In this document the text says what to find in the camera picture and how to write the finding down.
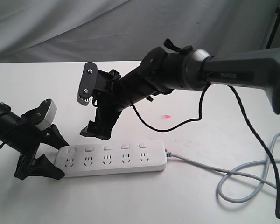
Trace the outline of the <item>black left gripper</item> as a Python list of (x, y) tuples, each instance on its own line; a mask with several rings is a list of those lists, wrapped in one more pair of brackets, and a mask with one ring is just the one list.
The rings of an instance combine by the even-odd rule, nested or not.
[(7, 133), (9, 146), (20, 153), (14, 177), (24, 180), (29, 176), (41, 176), (60, 180), (65, 173), (51, 163), (44, 154), (39, 158), (35, 158), (35, 154), (39, 145), (45, 140), (47, 145), (58, 150), (69, 144), (55, 124), (43, 131), (35, 126), (37, 108), (22, 114)]

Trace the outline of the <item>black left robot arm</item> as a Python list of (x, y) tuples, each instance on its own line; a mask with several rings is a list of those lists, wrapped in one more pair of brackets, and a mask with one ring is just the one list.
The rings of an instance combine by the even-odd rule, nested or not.
[(24, 180), (29, 176), (42, 176), (60, 180), (65, 173), (51, 163), (45, 155), (36, 158), (40, 144), (59, 150), (68, 145), (53, 120), (57, 106), (46, 99), (37, 108), (21, 116), (0, 102), (0, 149), (8, 145), (20, 153), (14, 176)]

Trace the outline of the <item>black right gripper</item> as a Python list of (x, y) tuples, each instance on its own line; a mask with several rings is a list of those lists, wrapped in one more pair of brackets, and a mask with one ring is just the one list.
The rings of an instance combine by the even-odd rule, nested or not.
[(114, 69), (109, 72), (98, 71), (92, 93), (92, 105), (96, 107), (95, 121), (89, 121), (88, 125), (80, 131), (81, 136), (96, 137), (101, 140), (110, 139), (123, 106), (120, 101), (123, 91), (118, 83), (120, 78), (120, 73)]

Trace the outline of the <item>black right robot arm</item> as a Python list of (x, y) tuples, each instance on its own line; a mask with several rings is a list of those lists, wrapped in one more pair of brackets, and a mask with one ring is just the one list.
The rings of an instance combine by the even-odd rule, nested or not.
[(92, 104), (96, 115), (80, 134), (107, 140), (121, 112), (132, 104), (173, 90), (202, 91), (210, 84), (262, 89), (273, 112), (280, 114), (280, 48), (212, 56), (192, 46), (179, 48), (166, 39), (163, 47), (149, 51), (138, 67), (123, 76), (87, 62), (77, 101)]

